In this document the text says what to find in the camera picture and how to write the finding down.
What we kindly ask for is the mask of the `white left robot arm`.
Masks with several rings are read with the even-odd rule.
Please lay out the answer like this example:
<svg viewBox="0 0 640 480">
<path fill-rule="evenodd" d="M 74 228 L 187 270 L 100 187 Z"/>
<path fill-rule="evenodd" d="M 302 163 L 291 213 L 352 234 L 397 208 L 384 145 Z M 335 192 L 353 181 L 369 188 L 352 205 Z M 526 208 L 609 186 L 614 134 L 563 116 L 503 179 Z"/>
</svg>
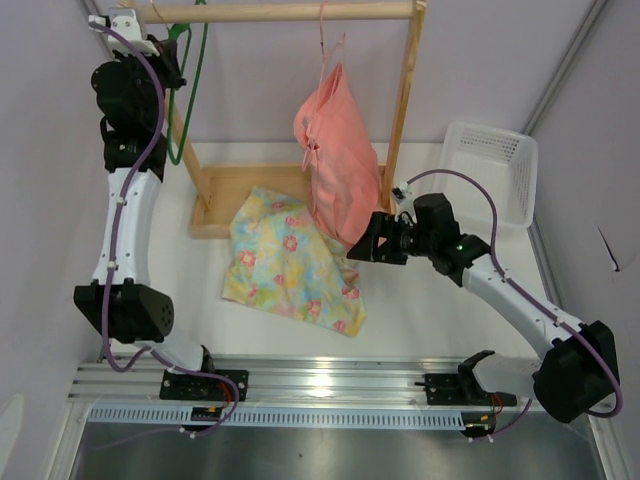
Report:
<svg viewBox="0 0 640 480">
<path fill-rule="evenodd" d="M 110 343 L 138 347 L 159 356 L 183 374 L 182 388 L 197 400 L 216 390 L 209 351 L 174 325 L 172 299 L 152 288 L 148 249 L 152 216 L 164 180 L 167 139 L 159 104 L 169 89 L 186 81 L 177 61 L 177 44 L 148 36 L 134 52 L 115 52 L 91 76 L 108 173 L 109 205 L 98 264 L 87 285 L 75 287 L 73 301 Z"/>
</svg>

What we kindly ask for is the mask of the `floral pastel skirt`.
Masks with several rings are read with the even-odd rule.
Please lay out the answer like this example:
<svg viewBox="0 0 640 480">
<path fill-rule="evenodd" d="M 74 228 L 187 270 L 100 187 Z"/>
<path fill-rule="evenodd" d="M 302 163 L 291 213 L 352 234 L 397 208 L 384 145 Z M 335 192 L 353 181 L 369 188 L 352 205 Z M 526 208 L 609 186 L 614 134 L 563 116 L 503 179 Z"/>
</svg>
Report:
<svg viewBox="0 0 640 480">
<path fill-rule="evenodd" d="M 357 263 L 307 206 L 254 187 L 230 224 L 222 298 L 355 337 L 366 320 Z"/>
</svg>

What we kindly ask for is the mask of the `green plastic hanger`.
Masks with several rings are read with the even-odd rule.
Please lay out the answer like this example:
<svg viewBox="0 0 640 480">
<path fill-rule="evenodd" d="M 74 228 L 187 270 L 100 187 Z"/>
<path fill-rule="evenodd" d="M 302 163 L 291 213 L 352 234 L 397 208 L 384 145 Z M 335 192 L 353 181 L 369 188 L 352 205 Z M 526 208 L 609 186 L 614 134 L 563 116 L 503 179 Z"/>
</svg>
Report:
<svg viewBox="0 0 640 480">
<path fill-rule="evenodd" d="M 194 72 L 194 76 L 192 78 L 191 83 L 185 77 L 189 54 L 191 53 L 191 50 L 192 50 L 191 44 L 193 41 L 193 29 L 191 27 L 191 24 L 175 23 L 168 30 L 169 38 L 171 40 L 180 40 L 181 38 L 184 38 L 182 58 L 179 63 L 179 67 L 180 67 L 179 72 L 181 74 L 182 79 L 184 80 L 184 85 L 187 86 L 189 83 L 191 84 L 187 110 L 184 117 L 183 131 L 180 134 L 171 133 L 170 131 L 167 131 L 167 141 L 172 144 L 171 147 L 167 148 L 167 154 L 168 154 L 169 160 L 174 166 L 177 166 L 180 164 L 184 155 L 184 151 L 186 149 L 189 126 L 190 126 L 191 117 L 192 117 L 194 106 L 195 106 L 195 101 L 197 98 L 200 78 L 201 78 L 203 64 L 204 64 L 208 30 L 209 30 L 209 25 L 205 23 L 202 30 L 200 46 L 198 49 L 195 72 Z"/>
</svg>

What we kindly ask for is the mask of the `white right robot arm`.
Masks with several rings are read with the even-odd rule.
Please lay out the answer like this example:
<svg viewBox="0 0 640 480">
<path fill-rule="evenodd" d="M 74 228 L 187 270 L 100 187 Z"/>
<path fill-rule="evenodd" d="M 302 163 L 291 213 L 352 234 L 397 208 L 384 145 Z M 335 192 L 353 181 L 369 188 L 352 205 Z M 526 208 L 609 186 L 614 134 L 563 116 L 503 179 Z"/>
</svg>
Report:
<svg viewBox="0 0 640 480">
<path fill-rule="evenodd" d="M 438 273 L 492 307 L 537 355 L 527 360 L 486 350 L 469 357 L 458 366 L 458 395 L 472 404 L 494 393 L 524 397 L 562 423 L 582 414 L 617 415 L 623 396 L 612 331 L 600 321 L 586 324 L 518 284 L 493 247 L 461 232 L 444 195 L 422 195 L 413 206 L 414 216 L 373 213 L 348 258 L 392 265 L 427 258 Z"/>
</svg>

